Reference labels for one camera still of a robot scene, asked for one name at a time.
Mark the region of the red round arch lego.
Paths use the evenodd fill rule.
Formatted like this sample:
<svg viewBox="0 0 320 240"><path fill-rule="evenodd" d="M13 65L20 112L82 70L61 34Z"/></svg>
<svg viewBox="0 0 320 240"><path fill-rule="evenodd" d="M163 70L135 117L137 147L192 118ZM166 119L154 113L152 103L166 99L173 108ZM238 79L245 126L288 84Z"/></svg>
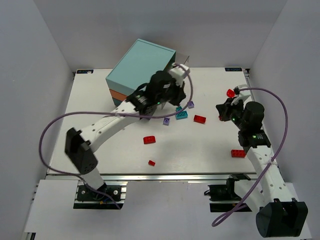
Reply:
<svg viewBox="0 0 320 240"><path fill-rule="evenodd" d="M226 95L228 98L234 98L236 94L232 89L228 89Z"/></svg>

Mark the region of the red sloped lego brick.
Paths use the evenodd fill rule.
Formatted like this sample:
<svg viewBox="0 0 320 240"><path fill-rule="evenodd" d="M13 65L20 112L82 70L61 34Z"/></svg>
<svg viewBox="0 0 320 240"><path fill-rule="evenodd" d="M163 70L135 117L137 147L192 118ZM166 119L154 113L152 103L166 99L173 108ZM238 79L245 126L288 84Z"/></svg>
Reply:
<svg viewBox="0 0 320 240"><path fill-rule="evenodd" d="M199 124L205 124L206 123L206 117L200 116L200 115L195 115L193 118L193 121Z"/></svg>

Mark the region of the clear top drawer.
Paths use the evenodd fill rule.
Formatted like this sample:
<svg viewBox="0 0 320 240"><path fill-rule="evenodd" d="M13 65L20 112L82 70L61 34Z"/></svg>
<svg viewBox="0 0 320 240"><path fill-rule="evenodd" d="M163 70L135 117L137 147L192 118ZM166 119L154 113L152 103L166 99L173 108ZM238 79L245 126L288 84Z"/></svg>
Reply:
<svg viewBox="0 0 320 240"><path fill-rule="evenodd" d="M185 66L189 66L190 56L187 54L183 54L180 52L175 53L175 63L183 64Z"/></svg>

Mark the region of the small red lego wedge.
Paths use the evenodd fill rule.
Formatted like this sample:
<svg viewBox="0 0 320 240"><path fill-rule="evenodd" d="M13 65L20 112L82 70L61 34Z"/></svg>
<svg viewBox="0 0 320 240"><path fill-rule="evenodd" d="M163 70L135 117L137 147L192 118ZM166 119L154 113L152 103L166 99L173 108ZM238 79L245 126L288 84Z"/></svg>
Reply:
<svg viewBox="0 0 320 240"><path fill-rule="evenodd" d="M155 163L154 161L152 161L152 160L149 160L149 161L148 161L148 164L149 164L150 166L153 166L153 167L156 165L156 163Z"/></svg>

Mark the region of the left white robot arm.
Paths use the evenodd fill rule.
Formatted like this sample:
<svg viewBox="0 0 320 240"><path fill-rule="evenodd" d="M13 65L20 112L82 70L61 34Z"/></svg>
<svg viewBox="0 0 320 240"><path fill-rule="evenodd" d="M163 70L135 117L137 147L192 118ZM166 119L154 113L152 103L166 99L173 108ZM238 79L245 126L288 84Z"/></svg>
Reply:
<svg viewBox="0 0 320 240"><path fill-rule="evenodd" d="M150 119L157 107L170 103L179 106L186 98L184 79L189 71L174 67L158 70L148 83L141 84L128 95L111 115L81 129L71 128L66 133L64 152L78 170L90 190L103 192L106 184L98 169L95 151L113 135L142 118Z"/></svg>

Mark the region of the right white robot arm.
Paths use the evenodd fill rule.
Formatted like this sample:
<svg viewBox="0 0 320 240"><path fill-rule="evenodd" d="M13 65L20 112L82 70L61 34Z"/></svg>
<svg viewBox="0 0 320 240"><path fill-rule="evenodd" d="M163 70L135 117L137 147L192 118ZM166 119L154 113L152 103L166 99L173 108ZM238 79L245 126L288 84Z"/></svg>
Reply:
<svg viewBox="0 0 320 240"><path fill-rule="evenodd" d="M263 238L298 237L305 224L308 207L287 188L275 160L271 143L262 129L264 107L256 101L233 104L228 98L216 105L219 120L231 121L238 131L238 141L258 174L261 189L250 190L247 177L228 179L233 192L256 212L255 222Z"/></svg>

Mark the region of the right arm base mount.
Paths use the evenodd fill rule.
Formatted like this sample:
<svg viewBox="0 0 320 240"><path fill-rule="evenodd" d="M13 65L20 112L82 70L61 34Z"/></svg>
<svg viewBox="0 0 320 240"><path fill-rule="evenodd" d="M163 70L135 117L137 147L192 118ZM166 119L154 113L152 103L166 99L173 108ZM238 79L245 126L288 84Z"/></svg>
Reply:
<svg viewBox="0 0 320 240"><path fill-rule="evenodd" d="M254 181L244 173L231 174L224 184L211 184L204 192L209 197L211 213L226 213L232 210L253 185ZM264 198L259 188L237 208L237 212L256 212L262 209Z"/></svg>

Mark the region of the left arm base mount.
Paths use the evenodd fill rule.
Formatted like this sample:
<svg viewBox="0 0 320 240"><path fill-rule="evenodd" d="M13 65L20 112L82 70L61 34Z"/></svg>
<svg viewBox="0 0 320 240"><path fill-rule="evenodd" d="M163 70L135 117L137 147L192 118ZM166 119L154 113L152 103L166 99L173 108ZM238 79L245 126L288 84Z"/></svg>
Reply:
<svg viewBox="0 0 320 240"><path fill-rule="evenodd" d="M98 190L79 178L75 191L73 209L76 210L121 210L125 201L124 186L104 183Z"/></svg>

